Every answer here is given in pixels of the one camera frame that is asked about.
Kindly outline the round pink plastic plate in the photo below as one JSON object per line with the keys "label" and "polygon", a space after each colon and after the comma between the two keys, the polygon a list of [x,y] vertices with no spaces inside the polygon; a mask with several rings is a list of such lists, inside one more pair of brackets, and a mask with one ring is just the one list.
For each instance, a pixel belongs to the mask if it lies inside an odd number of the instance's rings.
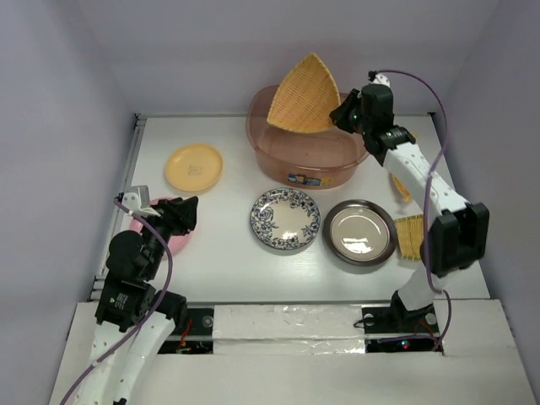
{"label": "round pink plastic plate", "polygon": [[[129,225],[129,229],[140,233],[143,229],[143,226],[136,219],[132,219]],[[175,256],[179,251],[181,251],[189,243],[191,237],[192,233],[186,235],[171,236],[168,247],[170,248],[172,256]]]}

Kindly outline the triangular woven bamboo plate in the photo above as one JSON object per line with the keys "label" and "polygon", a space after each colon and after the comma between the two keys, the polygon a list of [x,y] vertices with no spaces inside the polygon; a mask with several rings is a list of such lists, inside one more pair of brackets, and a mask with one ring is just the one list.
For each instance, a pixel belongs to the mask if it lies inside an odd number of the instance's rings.
{"label": "triangular woven bamboo plate", "polygon": [[332,127],[330,113],[340,105],[340,93],[331,72],[311,52],[278,86],[267,123],[289,132],[324,132]]}

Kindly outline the blue floral ceramic plate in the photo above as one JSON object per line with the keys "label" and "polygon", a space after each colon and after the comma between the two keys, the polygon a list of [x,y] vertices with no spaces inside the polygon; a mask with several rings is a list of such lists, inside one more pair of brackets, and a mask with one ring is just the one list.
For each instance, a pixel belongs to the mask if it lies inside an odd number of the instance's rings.
{"label": "blue floral ceramic plate", "polygon": [[308,246],[321,228],[315,200],[301,190],[279,187],[264,192],[252,205],[250,226],[265,246],[294,251]]}

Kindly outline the dark rimmed beige plate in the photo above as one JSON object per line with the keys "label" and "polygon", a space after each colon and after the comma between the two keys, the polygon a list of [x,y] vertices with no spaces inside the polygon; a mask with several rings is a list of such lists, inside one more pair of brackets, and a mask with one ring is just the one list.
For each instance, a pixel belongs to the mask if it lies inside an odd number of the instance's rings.
{"label": "dark rimmed beige plate", "polygon": [[332,207],[322,225],[328,250],[348,265],[367,268],[387,262],[397,249],[397,229],[380,205],[349,199]]}

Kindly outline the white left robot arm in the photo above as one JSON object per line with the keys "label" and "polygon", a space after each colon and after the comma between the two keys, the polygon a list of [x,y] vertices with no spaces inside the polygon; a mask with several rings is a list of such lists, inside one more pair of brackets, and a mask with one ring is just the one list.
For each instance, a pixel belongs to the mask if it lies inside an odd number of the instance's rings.
{"label": "white left robot arm", "polygon": [[109,243],[88,364],[62,404],[128,404],[165,339],[186,325],[186,298],[169,290],[169,242],[196,228],[197,197],[152,204],[141,186],[113,202],[142,228],[124,230]]}

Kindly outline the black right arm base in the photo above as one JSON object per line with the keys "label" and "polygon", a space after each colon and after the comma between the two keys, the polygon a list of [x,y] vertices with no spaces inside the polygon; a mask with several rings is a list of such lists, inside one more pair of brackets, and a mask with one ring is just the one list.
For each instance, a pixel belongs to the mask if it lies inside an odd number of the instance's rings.
{"label": "black right arm base", "polygon": [[388,305],[363,307],[354,328],[367,335],[367,353],[443,352],[434,305],[408,311],[397,293]]}

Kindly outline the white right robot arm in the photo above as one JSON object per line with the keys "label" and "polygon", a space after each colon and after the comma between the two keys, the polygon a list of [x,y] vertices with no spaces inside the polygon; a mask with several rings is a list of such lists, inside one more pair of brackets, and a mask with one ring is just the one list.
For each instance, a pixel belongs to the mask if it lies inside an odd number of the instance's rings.
{"label": "white right robot arm", "polygon": [[423,155],[416,138],[394,122],[393,93],[383,79],[352,90],[330,114],[332,123],[358,133],[366,150],[394,175],[422,208],[425,236],[421,265],[397,290],[388,320],[399,331],[419,321],[419,313],[441,294],[447,278],[484,256],[489,210],[457,193]]}

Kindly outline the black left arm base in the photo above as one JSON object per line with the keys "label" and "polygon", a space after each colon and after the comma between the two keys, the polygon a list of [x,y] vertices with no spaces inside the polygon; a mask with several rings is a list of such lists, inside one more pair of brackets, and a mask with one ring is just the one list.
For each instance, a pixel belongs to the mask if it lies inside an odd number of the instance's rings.
{"label": "black left arm base", "polygon": [[158,354],[212,354],[213,307],[189,307],[186,321],[161,345]]}

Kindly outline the translucent brown plastic bin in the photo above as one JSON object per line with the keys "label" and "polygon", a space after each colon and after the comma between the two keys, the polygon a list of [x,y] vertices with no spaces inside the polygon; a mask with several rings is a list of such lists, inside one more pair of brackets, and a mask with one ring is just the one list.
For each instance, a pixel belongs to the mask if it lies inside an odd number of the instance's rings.
{"label": "translucent brown plastic bin", "polygon": [[262,172],[286,186],[325,190],[349,181],[369,156],[358,134],[335,127],[311,134],[287,132],[267,123],[277,86],[259,90],[247,117],[246,136]]}

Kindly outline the round yellow plastic plate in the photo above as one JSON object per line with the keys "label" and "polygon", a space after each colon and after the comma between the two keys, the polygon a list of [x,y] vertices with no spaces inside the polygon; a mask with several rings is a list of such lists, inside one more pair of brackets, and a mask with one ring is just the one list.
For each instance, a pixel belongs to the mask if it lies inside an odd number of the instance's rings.
{"label": "round yellow plastic plate", "polygon": [[165,163],[165,179],[183,192],[200,192],[213,186],[222,175],[221,153],[207,143],[191,143],[173,152]]}

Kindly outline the leaf shaped yellow dish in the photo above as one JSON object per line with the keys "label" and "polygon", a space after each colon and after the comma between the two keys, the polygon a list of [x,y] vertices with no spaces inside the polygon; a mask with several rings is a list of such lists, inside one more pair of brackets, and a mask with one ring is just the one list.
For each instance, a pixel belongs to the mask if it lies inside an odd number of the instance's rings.
{"label": "leaf shaped yellow dish", "polygon": [[402,143],[391,149],[385,159],[385,168],[399,183],[398,191],[410,201],[422,204],[426,183],[426,161],[416,143]]}

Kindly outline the rectangular woven bamboo tray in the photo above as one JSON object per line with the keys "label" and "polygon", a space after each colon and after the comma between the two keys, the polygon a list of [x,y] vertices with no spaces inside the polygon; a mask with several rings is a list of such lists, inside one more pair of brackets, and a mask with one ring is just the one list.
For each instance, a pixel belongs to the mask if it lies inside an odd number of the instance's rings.
{"label": "rectangular woven bamboo tray", "polygon": [[420,246],[424,240],[424,216],[420,214],[395,219],[394,224],[401,258],[419,261]]}

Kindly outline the white foam board front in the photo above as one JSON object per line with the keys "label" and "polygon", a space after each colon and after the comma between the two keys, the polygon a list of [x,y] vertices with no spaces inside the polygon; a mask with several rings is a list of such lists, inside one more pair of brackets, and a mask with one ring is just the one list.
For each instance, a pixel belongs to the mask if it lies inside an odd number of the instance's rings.
{"label": "white foam board front", "polygon": [[498,300],[435,302],[442,349],[371,353],[358,305],[218,305],[210,354],[161,354],[171,316],[124,337],[78,305],[54,404],[533,404]]}

